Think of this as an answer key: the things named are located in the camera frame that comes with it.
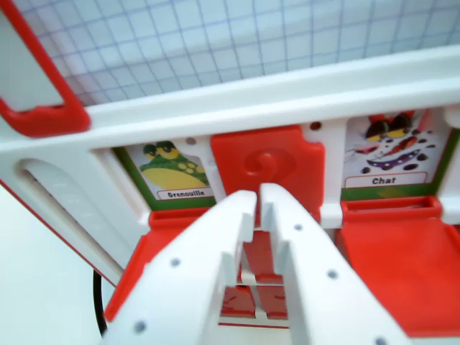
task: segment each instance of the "red plastic slot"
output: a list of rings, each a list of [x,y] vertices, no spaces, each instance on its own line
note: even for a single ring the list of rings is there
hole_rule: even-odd
[[[249,286],[228,287],[225,290],[222,316],[255,318],[256,307]]]
[[[287,320],[285,289],[283,286],[257,286],[260,302],[268,318]]]
[[[414,337],[460,336],[460,235],[433,196],[343,202],[350,264]]]
[[[208,208],[156,211],[150,214],[151,231],[141,237],[121,277],[115,292],[104,312],[107,320],[113,321],[120,307],[142,275],[145,264],[151,262],[182,231],[190,226]]]
[[[282,283],[282,276],[276,275],[273,270],[270,233],[266,231],[254,231],[252,242],[243,245],[249,267],[252,273],[254,273],[257,282]]]
[[[0,8],[64,100],[62,106],[37,106],[19,113],[10,109],[0,98],[0,115],[15,131],[28,137],[48,137],[88,130],[91,120],[80,100],[65,82],[13,1],[1,0]]]

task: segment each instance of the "cartoon frog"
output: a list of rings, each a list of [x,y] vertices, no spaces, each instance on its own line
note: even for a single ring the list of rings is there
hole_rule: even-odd
[[[147,164],[139,169],[164,190],[203,188],[209,185],[203,167],[181,155],[172,142],[147,144],[143,149]]]

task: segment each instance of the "white plastic frame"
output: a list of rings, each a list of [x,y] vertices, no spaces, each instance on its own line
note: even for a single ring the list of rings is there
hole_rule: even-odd
[[[60,137],[30,139],[0,118],[0,178],[76,251],[117,283],[128,253],[149,230],[150,210],[109,148],[160,140],[183,145],[185,138],[194,137],[203,143],[196,152],[206,156],[203,167],[214,174],[214,193],[220,199],[224,195],[219,174],[208,159],[209,136],[302,124],[305,137],[326,148],[321,225],[338,228],[346,120],[460,103],[459,61],[459,46],[443,47],[91,106],[86,109],[91,130]],[[307,130],[312,121],[323,125],[315,134]],[[459,124],[457,120],[449,123]],[[45,188],[54,183],[46,174],[38,176],[36,168],[30,169],[27,163],[31,161],[62,170],[61,177],[66,178],[59,183],[77,186],[78,193],[48,190],[67,213],[43,195],[46,193],[34,191],[33,180],[24,177],[23,169],[29,168]],[[458,170],[458,164],[451,164],[447,181],[455,183]],[[452,210],[450,219],[458,219],[459,210],[446,204],[452,200],[452,195],[443,198],[441,192],[444,208]],[[94,227],[83,221],[88,214],[82,209],[89,205],[93,208],[90,216],[96,215]]]

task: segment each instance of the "red plastic flap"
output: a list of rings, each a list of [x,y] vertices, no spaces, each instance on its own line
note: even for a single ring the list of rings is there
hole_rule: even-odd
[[[244,251],[252,273],[257,282],[282,283],[282,276],[276,275],[273,270],[272,247],[270,233],[254,231],[251,243],[244,243]]]
[[[343,206],[337,241],[402,329],[409,336],[460,336],[460,236],[436,218],[441,214],[437,199]],[[373,211],[373,206],[385,207]]]
[[[255,318],[256,307],[249,286],[228,287],[225,290],[222,316]]]
[[[65,82],[13,1],[1,0],[0,8],[64,100],[62,106],[37,106],[19,113],[10,109],[0,98],[0,115],[15,131],[28,137],[48,137],[88,130],[91,120],[80,100]]]
[[[227,194],[240,189],[258,193],[261,183],[277,183],[319,221],[324,146],[307,142],[300,126],[214,135],[211,147]]]
[[[137,244],[104,312],[107,320],[113,321],[142,275],[145,264],[151,262],[155,255],[208,209],[190,208],[186,210],[156,211],[150,214],[149,224],[152,230],[141,237]]]
[[[260,302],[268,318],[288,319],[285,289],[283,286],[258,286]]]

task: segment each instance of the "red frame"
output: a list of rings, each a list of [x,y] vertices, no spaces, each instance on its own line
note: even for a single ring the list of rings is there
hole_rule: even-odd
[[[88,130],[91,120],[83,105],[35,37],[21,12],[12,0],[1,0],[0,9],[64,100],[62,106],[36,106],[29,111],[17,112],[10,109],[0,98],[0,114],[5,121],[15,131],[28,137],[49,137]]]

